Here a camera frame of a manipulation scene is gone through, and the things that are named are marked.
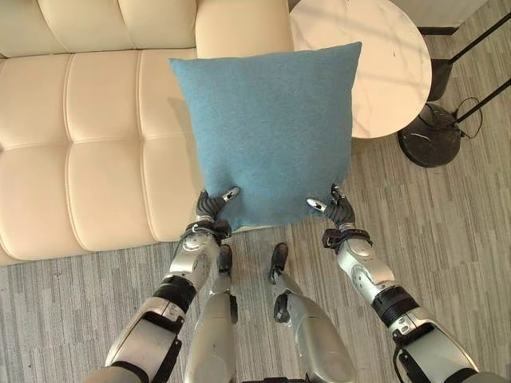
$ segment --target cushion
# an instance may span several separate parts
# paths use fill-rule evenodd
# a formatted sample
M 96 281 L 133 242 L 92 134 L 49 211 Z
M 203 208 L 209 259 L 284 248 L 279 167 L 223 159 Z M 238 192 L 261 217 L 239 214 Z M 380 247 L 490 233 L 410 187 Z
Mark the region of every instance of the cushion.
M 342 183 L 360 42 L 256 57 L 170 59 L 192 119 L 205 187 L 241 194 L 233 229 L 293 223 Z

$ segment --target sofa backrest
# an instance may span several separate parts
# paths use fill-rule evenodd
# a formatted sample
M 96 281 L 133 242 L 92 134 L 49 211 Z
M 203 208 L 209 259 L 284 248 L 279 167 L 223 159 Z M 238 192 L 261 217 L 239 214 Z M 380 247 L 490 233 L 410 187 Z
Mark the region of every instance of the sofa backrest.
M 1 0 L 5 57 L 195 46 L 196 0 Z

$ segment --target white marble tabletop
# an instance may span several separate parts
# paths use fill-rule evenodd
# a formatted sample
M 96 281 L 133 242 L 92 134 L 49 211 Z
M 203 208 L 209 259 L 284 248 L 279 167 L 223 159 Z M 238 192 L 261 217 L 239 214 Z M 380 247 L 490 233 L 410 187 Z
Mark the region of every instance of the white marble tabletop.
M 362 42 L 353 85 L 353 137 L 389 135 L 426 103 L 430 55 L 414 23 L 387 0 L 301 0 L 291 12 L 295 50 Z

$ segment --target sofa seat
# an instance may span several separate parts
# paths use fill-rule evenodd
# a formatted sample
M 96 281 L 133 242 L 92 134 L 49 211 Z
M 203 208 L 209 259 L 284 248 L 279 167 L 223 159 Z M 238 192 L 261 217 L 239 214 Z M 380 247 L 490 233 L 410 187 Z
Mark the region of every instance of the sofa seat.
M 178 239 L 201 188 L 170 57 L 0 60 L 0 264 Z

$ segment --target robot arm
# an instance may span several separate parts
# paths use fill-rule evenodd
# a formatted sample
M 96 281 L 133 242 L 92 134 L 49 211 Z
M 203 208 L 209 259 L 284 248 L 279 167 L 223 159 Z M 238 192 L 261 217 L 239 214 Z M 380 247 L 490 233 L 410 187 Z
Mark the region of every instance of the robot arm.
M 334 221 L 337 228 L 325 231 L 323 245 L 335 250 L 340 268 L 392 334 L 394 369 L 400 381 L 397 356 L 413 383 L 460 383 L 471 381 L 471 377 L 477 381 L 481 374 L 468 353 L 375 256 L 369 234 L 356 229 L 353 208 L 339 187 L 332 185 L 331 194 L 330 204 L 316 199 L 307 203 Z M 488 383 L 504 381 L 488 373 L 484 379 Z
M 229 224 L 216 221 L 216 217 L 239 192 L 239 188 L 233 188 L 216 198 L 210 198 L 205 191 L 200 194 L 197 221 L 181 236 L 168 273 L 113 343 L 105 368 L 89 375 L 85 383 L 168 380 L 180 352 L 177 336 L 186 312 L 208 278 L 221 240 L 231 234 Z

